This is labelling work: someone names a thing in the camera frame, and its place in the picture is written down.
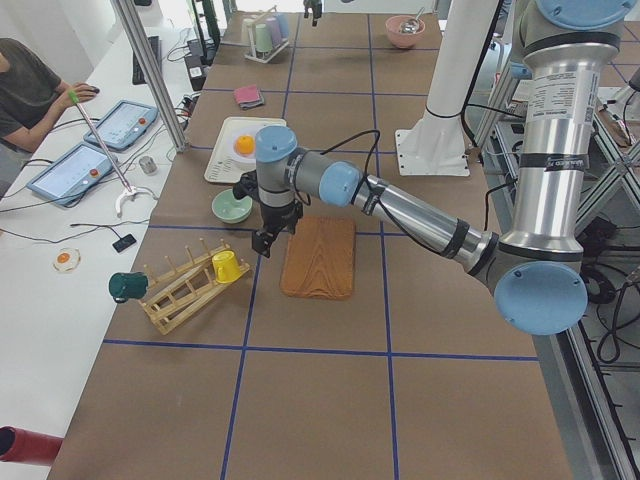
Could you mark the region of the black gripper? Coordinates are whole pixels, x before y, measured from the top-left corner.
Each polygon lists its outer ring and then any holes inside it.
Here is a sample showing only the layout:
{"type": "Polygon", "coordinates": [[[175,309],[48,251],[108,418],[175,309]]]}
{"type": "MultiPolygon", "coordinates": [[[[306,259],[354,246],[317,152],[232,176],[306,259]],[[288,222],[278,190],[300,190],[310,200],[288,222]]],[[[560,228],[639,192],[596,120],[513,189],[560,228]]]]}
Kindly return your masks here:
{"type": "Polygon", "coordinates": [[[269,258],[273,240],[282,231],[291,235],[296,234],[297,223],[303,217],[303,203],[293,200],[280,207],[262,204],[261,217],[262,228],[252,233],[252,249],[259,255],[269,258]]]}
{"type": "Polygon", "coordinates": [[[322,16],[322,1],[321,0],[304,0],[303,1],[303,14],[305,17],[321,17],[322,16]]]}

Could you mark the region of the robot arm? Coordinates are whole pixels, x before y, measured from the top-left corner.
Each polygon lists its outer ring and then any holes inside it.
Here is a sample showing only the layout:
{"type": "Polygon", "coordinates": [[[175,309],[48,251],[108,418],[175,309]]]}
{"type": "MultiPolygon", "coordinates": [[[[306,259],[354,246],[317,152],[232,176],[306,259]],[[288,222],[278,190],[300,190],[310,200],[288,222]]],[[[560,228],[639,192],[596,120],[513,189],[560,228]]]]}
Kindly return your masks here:
{"type": "Polygon", "coordinates": [[[262,227],[253,249],[268,255],[302,216],[300,194],[393,223],[418,245],[458,262],[493,294],[501,316],[532,335],[552,335],[583,316],[587,290],[575,226],[600,74],[619,51],[630,1],[525,1],[513,50],[533,85],[524,123],[509,230],[472,228],[345,161],[301,148],[286,126],[257,136],[250,178],[262,227]]]}

